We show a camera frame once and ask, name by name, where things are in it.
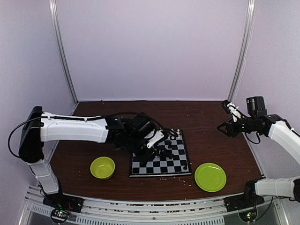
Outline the black and grey chessboard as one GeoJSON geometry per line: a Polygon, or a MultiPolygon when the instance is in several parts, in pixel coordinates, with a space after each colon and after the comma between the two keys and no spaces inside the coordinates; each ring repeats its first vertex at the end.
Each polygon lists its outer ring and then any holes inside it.
{"type": "Polygon", "coordinates": [[[188,157],[185,137],[182,129],[176,130],[177,137],[170,136],[157,145],[159,156],[146,164],[141,163],[134,154],[130,159],[130,178],[147,178],[158,176],[191,175],[191,163],[188,157]]]}

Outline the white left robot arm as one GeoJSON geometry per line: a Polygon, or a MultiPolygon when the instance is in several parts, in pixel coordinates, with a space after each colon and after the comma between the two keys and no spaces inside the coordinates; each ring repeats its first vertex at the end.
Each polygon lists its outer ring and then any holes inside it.
{"type": "Polygon", "coordinates": [[[142,158],[147,163],[156,154],[155,145],[170,135],[170,130],[143,112],[80,117],[56,115],[35,106],[22,128],[18,153],[12,155],[26,162],[51,206],[62,209],[69,205],[43,152],[48,141],[88,141],[112,144],[142,158]]]}

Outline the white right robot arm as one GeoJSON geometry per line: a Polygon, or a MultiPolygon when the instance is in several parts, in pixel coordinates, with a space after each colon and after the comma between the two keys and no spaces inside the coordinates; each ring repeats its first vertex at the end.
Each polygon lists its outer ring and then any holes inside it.
{"type": "MultiPolygon", "coordinates": [[[[231,117],[217,127],[217,130],[228,137],[240,133],[254,132],[257,137],[265,136],[279,144],[296,162],[300,161],[300,135],[286,119],[277,114],[268,114],[262,96],[246,99],[247,115],[244,115],[233,102],[224,100],[222,108],[231,117]]],[[[259,196],[276,196],[290,201],[300,200],[300,178],[261,178],[246,183],[240,203],[250,207],[259,196]]]]}

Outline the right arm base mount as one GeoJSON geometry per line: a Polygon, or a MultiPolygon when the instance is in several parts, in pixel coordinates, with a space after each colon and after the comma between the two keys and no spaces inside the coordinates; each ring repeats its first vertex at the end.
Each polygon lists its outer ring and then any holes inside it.
{"type": "Polygon", "coordinates": [[[227,212],[243,210],[264,203],[264,198],[256,194],[255,183],[261,178],[248,181],[244,186],[244,192],[224,199],[227,212]]]}

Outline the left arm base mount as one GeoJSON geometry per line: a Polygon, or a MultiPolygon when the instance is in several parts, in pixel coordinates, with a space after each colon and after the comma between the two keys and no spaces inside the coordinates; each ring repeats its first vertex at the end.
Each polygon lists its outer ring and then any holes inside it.
{"type": "Polygon", "coordinates": [[[55,194],[47,194],[43,188],[43,204],[51,206],[57,210],[65,210],[80,213],[83,207],[83,199],[71,195],[65,195],[62,192],[61,183],[58,181],[59,190],[55,194]]]}

